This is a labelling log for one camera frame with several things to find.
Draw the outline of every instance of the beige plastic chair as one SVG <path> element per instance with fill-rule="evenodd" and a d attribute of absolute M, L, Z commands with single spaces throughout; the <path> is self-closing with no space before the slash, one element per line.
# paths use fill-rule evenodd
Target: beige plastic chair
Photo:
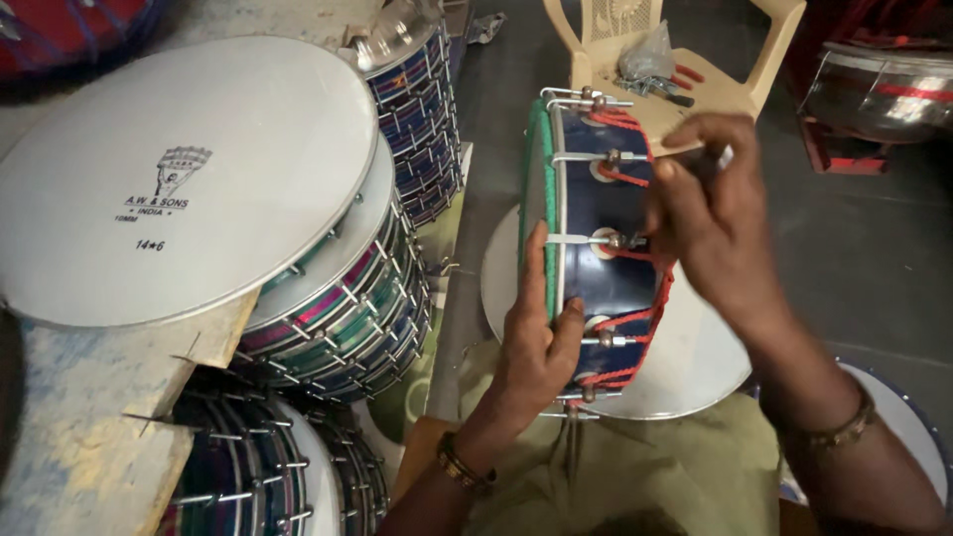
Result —
<path fill-rule="evenodd" d="M 695 98 L 692 108 L 683 108 L 657 94 L 649 93 L 647 97 L 640 97 L 614 83 L 618 78 L 617 64 L 621 52 L 640 43 L 649 31 L 659 25 L 661 0 L 579 1 L 582 6 L 581 40 L 569 26 L 559 0 L 542 0 L 559 37 L 572 55 L 572 89 L 592 86 L 619 100 L 635 101 L 626 110 L 642 124 L 655 155 L 675 151 L 661 147 L 660 141 L 690 114 L 733 112 L 758 117 L 805 6 L 803 0 L 751 0 L 771 17 L 771 31 L 758 62 L 743 84 L 694 52 L 673 50 L 676 63 L 705 77 L 704 82 L 695 82 L 679 75 L 694 86 L 692 90 L 678 89 L 677 94 Z"/>

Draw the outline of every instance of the floor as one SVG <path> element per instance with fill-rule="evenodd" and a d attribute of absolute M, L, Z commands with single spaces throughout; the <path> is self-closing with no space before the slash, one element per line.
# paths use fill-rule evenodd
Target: floor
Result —
<path fill-rule="evenodd" d="M 578 21 L 578 2 L 563 3 Z M 460 136 L 475 143 L 475 153 L 428 406 L 444 419 L 456 416 L 462 351 L 493 336 L 479 271 L 496 223 L 517 203 L 530 102 L 543 86 L 568 79 L 568 55 L 540 0 L 476 0 L 477 15 L 498 11 L 509 21 L 493 42 L 470 47 L 456 90 Z M 745 0 L 669 0 L 662 17 L 674 47 L 700 53 L 736 79 L 753 65 L 769 22 Z M 793 110 L 776 85 L 758 121 L 787 295 L 831 352 L 905 390 L 953 445 L 949 147 L 898 148 L 887 175 L 816 175 Z"/>

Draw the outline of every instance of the right hand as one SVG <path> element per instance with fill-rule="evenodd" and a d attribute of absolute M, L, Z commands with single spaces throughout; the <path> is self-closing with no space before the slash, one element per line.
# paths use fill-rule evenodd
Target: right hand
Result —
<path fill-rule="evenodd" d="M 675 159 L 658 159 L 645 235 L 657 258 L 681 261 L 696 292 L 745 339 L 788 316 L 771 254 L 754 121 L 747 115 L 693 115 L 662 145 L 695 141 L 715 158 L 731 146 L 734 159 L 704 186 Z"/>

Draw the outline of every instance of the gold bangle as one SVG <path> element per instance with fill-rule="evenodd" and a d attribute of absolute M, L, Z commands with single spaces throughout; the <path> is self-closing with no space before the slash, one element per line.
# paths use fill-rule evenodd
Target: gold bangle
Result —
<path fill-rule="evenodd" d="M 874 399 L 870 398 L 870 393 L 863 388 L 859 381 L 855 381 L 855 383 L 861 392 L 861 407 L 858 408 L 854 417 L 843 426 L 821 432 L 804 432 L 812 449 L 831 450 L 843 444 L 856 443 L 861 439 L 867 426 L 877 420 L 877 408 L 874 405 Z"/>
<path fill-rule="evenodd" d="M 440 438 L 440 443 L 436 446 L 437 462 L 447 476 L 454 479 L 454 482 L 460 484 L 463 489 L 479 494 L 487 493 L 497 479 L 497 471 L 491 469 L 490 474 L 482 478 L 467 467 L 454 451 L 455 436 L 453 432 L 446 432 Z"/>

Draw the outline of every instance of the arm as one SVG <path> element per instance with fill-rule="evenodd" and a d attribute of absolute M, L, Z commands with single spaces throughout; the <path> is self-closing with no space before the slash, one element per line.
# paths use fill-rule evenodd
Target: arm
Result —
<path fill-rule="evenodd" d="M 519 296 L 506 315 L 506 337 L 490 388 L 460 427 L 454 451 L 485 477 L 500 454 L 533 422 L 569 382 L 582 342 L 582 300 L 571 299 L 549 328 L 542 222 L 526 240 Z M 459 534 L 473 503 L 472 494 L 433 462 L 388 512 L 378 535 Z"/>
<path fill-rule="evenodd" d="M 763 389 L 761 407 L 779 430 L 795 476 L 825 526 L 871 533 L 878 527 L 936 532 L 943 505 L 926 475 L 884 425 L 856 443 L 828 450 L 805 432 L 838 429 L 861 405 L 856 382 L 795 318 L 771 256 L 760 155 L 750 117 L 700 114 L 663 145 L 702 141 L 735 157 L 702 185 L 673 159 L 655 164 L 646 234 L 662 258 L 678 258 L 685 275 L 746 345 Z"/>

